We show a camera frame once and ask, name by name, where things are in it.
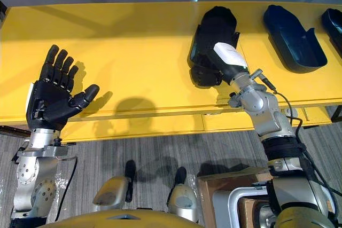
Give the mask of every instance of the cardboard box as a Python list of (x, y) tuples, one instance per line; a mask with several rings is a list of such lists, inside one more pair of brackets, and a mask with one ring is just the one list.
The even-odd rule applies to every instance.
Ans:
[(268, 200), (259, 199), (247, 199), (241, 198), (239, 200), (239, 217), (240, 217), (240, 228), (254, 228), (253, 213), (255, 208), (260, 203), (268, 203)]
[(271, 180), (267, 168), (246, 168), (239, 172), (229, 172), (197, 177), (199, 197), (205, 227), (216, 228), (213, 207), (213, 193), (217, 190), (232, 191), (238, 187), (251, 186), (252, 183)]

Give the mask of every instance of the yellow table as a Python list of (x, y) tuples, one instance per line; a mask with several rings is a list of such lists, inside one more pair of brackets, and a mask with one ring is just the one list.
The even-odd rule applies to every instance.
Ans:
[[(341, 104), (342, 60), (323, 30), (320, 17), (327, 8), (342, 10), (342, 6), (278, 3), (294, 13), (306, 29), (316, 28), (316, 36), (328, 59), (326, 66), (314, 72), (296, 74), (282, 65), (263, 25), (262, 16), (269, 4), (272, 3), (172, 2), (10, 8), (1, 30), (0, 124), (25, 124), (28, 85), (38, 78), (49, 47), (57, 44), (77, 60), (80, 68), (73, 93), (91, 83), (100, 86), (95, 102), (71, 119), (64, 131), (66, 137), (72, 131), (77, 133), (75, 138), (82, 137), (78, 135), (83, 130), (75, 130), (80, 126), (76, 121), (87, 127), (87, 131), (95, 123), (120, 127), (109, 128), (106, 133), (105, 129), (101, 133), (91, 129), (91, 134), (84, 139), (125, 134), (126, 123), (136, 121), (133, 118), (161, 118), (156, 121), (161, 133), (221, 128), (215, 122), (210, 129), (206, 128), (207, 116), (203, 114), (240, 111), (227, 105), (231, 88), (226, 84), (196, 88), (190, 80), (186, 61), (197, 24), (215, 5), (230, 8), (237, 18), (237, 31), (241, 32), (237, 49), (250, 71), (263, 69), (293, 106)], [(281, 107), (286, 106), (282, 98), (278, 100)], [(229, 130), (231, 122), (223, 123)], [(147, 129), (139, 131), (129, 134), (137, 136)]]

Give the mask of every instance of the robot finger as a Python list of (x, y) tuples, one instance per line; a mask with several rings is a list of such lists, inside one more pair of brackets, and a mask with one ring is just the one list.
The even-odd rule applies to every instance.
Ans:
[(59, 51), (59, 47), (56, 45), (52, 45), (48, 54), (46, 55), (45, 63), (53, 64), (55, 61), (55, 56)]
[(66, 85), (66, 91), (71, 92), (73, 90), (74, 87), (74, 77), (76, 72), (79, 70), (79, 68), (74, 65), (73, 67), (71, 67), (69, 74), (68, 74), (68, 84)]
[(66, 60), (63, 63), (63, 66), (62, 66), (62, 72), (63, 73), (68, 73), (69, 72), (70, 66), (73, 63), (73, 61), (74, 61), (74, 59), (71, 56), (66, 58)]
[(57, 55), (57, 59), (55, 62), (55, 68), (57, 69), (61, 69), (62, 65), (63, 65), (63, 61), (66, 58), (66, 56), (68, 55), (68, 52), (65, 49), (62, 49), (59, 54)]

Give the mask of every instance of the black cable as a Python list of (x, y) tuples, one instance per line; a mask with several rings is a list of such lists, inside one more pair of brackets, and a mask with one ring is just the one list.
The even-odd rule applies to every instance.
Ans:
[[(299, 124), (298, 124), (298, 126), (297, 126), (297, 128), (296, 128), (296, 138), (297, 138), (297, 141), (298, 141), (299, 144), (303, 144), (302, 141), (301, 141), (300, 138), (299, 138), (299, 129), (301, 128), (301, 125), (303, 124), (303, 120), (300, 119), (300, 118), (298, 118), (298, 117), (293, 117), (292, 106), (290, 105), (289, 101), (287, 100), (287, 98), (286, 98), (284, 95), (278, 93), (277, 91), (275, 91), (274, 94), (275, 94), (275, 95), (278, 94), (278, 95), (282, 96), (282, 97), (285, 99), (285, 101), (287, 102), (287, 104), (289, 105), (290, 112), (291, 112), (291, 117), (289, 117), (289, 118), (290, 118), (291, 120), (292, 120), (292, 119), (294, 119), (294, 120), (299, 120)], [(318, 167), (316, 166), (316, 164), (315, 164), (313, 158), (311, 157), (310, 153), (306, 150), (306, 148), (304, 148), (304, 149), (302, 150), (302, 152), (303, 152), (303, 154), (305, 155), (305, 157), (310, 161), (312, 167), (314, 168), (314, 170), (315, 170), (316, 173), (318, 174), (319, 178), (322, 180), (322, 182), (323, 182), (323, 184), (324, 184), (324, 187), (327, 188), (327, 190), (329, 191), (329, 193), (330, 193), (330, 195), (331, 195), (331, 198), (332, 198), (332, 201), (333, 201), (333, 204), (334, 204), (334, 206), (335, 206), (334, 218), (335, 218), (335, 220), (337, 220), (337, 216), (338, 216), (338, 211), (339, 211), (339, 210), (338, 210), (338, 205), (337, 205), (337, 202), (336, 202), (335, 195), (334, 195), (332, 192), (334, 191), (334, 192), (337, 193), (338, 195), (340, 195), (341, 193), (340, 193), (339, 191), (337, 191), (337, 190), (333, 190), (333, 189), (329, 186), (329, 184), (328, 184), (328, 183), (326, 182), (326, 180), (324, 179), (322, 173), (319, 171), (319, 169), (318, 169)]]
[(63, 196), (62, 196), (62, 199), (60, 200), (60, 203), (59, 203), (59, 207), (58, 207), (58, 212), (57, 212), (57, 216), (56, 216), (56, 219), (55, 219), (55, 222), (58, 220), (59, 218), (59, 214), (60, 214), (60, 211), (62, 209), (62, 205), (63, 205), (63, 201), (64, 201), (64, 198), (65, 198), (65, 195), (66, 195), (66, 192), (68, 191), (68, 188), (69, 188), (69, 185), (71, 183), (71, 180), (73, 179), (74, 177), (74, 174), (75, 174), (75, 170), (76, 170), (76, 167), (77, 167), (77, 156), (75, 157), (72, 157), (72, 158), (68, 158), (68, 159), (61, 159), (61, 161), (70, 161), (70, 160), (75, 160), (75, 163), (74, 163), (74, 169), (71, 173), (71, 176), (70, 176), (70, 179), (65, 187), (65, 190), (64, 190), (64, 193), (63, 193)]
[(299, 118), (299, 117), (292, 117), (292, 118), (294, 120), (299, 120), (299, 124), (298, 124), (298, 126), (296, 128), (296, 137), (298, 138), (299, 137), (299, 129), (301, 128), (301, 125), (303, 125), (303, 120), (301, 118)]
[[(298, 143), (302, 144), (302, 141), (300, 140), (299, 137), (297, 137), (297, 140), (298, 140)], [(320, 172), (320, 170), (318, 169), (318, 167), (316, 166), (313, 158), (311, 157), (310, 153), (304, 149), (303, 150), (303, 154), (305, 155), (305, 157), (310, 161), (312, 167), (314, 168), (314, 170), (316, 171), (316, 173), (318, 174), (319, 178), (322, 180), (323, 184), (324, 184), (324, 187), (328, 189), (330, 195), (331, 195), (331, 198), (332, 198), (332, 201), (333, 201), (333, 204), (335, 206), (335, 220), (337, 220), (337, 216), (338, 216), (338, 205), (337, 205), (337, 202), (336, 202), (336, 198), (335, 198), (335, 195), (332, 193), (332, 189), (331, 187), (329, 186), (329, 184), (327, 183), (327, 181), (324, 179), (322, 173)]]
[[(318, 181), (318, 183), (319, 183), (320, 185), (322, 185), (323, 187), (325, 187), (325, 185), (324, 185), (321, 181)], [(335, 194), (339, 195), (340, 197), (342, 197), (342, 192), (337, 191), (337, 190), (335, 190), (334, 188), (330, 188), (330, 189), (331, 189), (331, 191), (332, 191), (333, 193), (335, 193)]]
[(288, 100), (282, 93), (278, 93), (277, 91), (274, 91), (273, 94), (275, 94), (275, 95), (280, 95), (280, 96), (283, 97), (284, 100), (286, 101), (286, 103), (287, 103), (287, 105), (289, 106), (289, 109), (290, 109), (290, 124), (292, 125), (293, 110), (292, 110), (292, 106), (291, 106), (289, 100)]

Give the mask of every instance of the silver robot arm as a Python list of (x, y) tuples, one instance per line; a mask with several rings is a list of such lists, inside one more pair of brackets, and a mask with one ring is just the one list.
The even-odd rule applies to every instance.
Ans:
[(274, 177), (267, 183), (267, 192), (278, 216), (275, 227), (334, 227), (328, 219), (327, 197), (302, 152), (303, 144), (280, 112), (275, 95), (255, 79), (259, 77), (276, 92), (275, 87), (262, 70), (250, 75), (244, 58), (229, 44), (216, 43), (208, 57), (235, 91), (230, 106), (242, 107), (251, 117), (265, 149)]
[(45, 224), (56, 195), (57, 157), (67, 155), (60, 131), (68, 118), (86, 108), (99, 86), (93, 84), (72, 96), (78, 70), (74, 59), (53, 45), (46, 55), (38, 80), (30, 86), (26, 121), (31, 130), (28, 147), (18, 152), (18, 187), (14, 196), (11, 227), (37, 227)]
[(55, 176), (57, 157), (67, 155), (67, 146), (60, 145), (60, 132), (50, 129), (34, 129), (28, 147), (18, 152), (18, 187), (14, 195), (11, 219), (14, 227), (46, 222), (56, 195)]

